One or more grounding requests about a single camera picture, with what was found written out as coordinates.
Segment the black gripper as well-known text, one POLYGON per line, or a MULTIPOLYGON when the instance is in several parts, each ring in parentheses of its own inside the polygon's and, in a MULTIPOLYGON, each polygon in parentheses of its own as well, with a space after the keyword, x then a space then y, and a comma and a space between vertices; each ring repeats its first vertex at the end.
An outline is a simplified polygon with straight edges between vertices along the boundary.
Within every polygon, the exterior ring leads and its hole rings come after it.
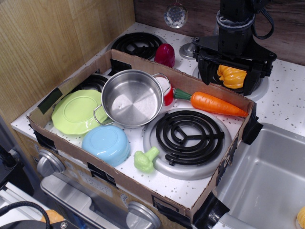
POLYGON ((209 85, 219 65, 247 71, 243 85, 244 96, 252 94, 260 76, 271 75, 273 62, 277 58, 274 52, 254 40, 252 26, 220 26, 218 35, 195 37, 192 42, 202 81, 209 85))

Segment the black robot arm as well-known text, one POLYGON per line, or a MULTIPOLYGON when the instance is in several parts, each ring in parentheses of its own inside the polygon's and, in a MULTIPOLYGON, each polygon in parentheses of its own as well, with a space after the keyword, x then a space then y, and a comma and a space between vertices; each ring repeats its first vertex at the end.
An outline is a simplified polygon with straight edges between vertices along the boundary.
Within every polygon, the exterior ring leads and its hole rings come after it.
POLYGON ((216 15, 218 34, 195 37, 193 57, 202 81, 209 84, 219 65, 247 72, 242 86, 244 95, 251 95, 260 79, 270 76, 277 55, 259 45, 255 38, 265 40, 274 32, 274 21, 266 11, 266 0, 222 0, 216 15), (271 29, 259 36, 255 29, 257 14, 263 14, 271 29))

